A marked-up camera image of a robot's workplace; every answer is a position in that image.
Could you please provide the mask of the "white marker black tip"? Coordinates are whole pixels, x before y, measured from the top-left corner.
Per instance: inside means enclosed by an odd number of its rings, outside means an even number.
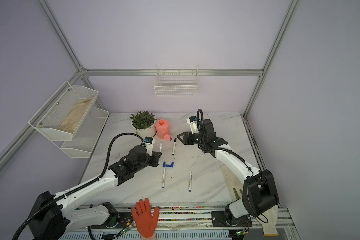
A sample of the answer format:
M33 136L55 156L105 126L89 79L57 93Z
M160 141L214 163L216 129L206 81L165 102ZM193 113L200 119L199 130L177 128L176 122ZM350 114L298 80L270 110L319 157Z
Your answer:
M173 144L173 149L172 149L172 156L175 155L176 144L177 144L177 138L174 138L174 144Z

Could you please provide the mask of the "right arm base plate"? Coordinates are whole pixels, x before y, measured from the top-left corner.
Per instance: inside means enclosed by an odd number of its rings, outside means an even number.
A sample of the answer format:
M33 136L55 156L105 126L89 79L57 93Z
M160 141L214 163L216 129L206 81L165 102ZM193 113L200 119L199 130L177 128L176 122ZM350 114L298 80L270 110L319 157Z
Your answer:
M232 214L226 211L212 211L212 224L213 227L251 227L252 219L250 215L244 215L235 218Z

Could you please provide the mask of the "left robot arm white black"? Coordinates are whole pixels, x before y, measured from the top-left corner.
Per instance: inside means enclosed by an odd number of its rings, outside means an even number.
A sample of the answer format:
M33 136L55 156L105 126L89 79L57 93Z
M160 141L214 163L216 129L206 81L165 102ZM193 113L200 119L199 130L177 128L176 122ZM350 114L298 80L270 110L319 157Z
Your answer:
M48 191L40 194L13 239L17 240L25 227L30 228L35 240L57 240L70 231L105 224L117 214L111 203L103 203L89 210L78 210L78 207L132 179L142 169L157 167L161 156L161 152L153 151L151 147L135 146L127 156L107 167L102 177L94 177L56 196Z

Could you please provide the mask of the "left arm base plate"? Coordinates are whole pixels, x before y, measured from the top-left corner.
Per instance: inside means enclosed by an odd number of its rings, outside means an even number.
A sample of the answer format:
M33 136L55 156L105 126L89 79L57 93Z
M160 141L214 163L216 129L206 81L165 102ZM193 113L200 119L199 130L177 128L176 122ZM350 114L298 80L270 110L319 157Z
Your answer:
M132 223L133 217L130 212L118 212L110 214L107 220L102 225L93 225L92 229L123 229L127 223Z

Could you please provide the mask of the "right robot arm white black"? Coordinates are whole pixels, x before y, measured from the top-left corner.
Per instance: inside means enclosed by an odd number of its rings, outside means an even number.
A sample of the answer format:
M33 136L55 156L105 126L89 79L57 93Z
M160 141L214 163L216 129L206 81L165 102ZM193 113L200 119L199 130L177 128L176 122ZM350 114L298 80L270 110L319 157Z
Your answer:
M278 192L272 173L260 170L247 163L244 158L235 153L228 142L217 136L211 120L202 120L196 116L187 119L191 130L177 136L184 145L197 145L205 154L221 161L231 170L243 184L242 197L228 204L225 208L227 223L250 215L264 224L270 224L271 219L265 212L279 204Z

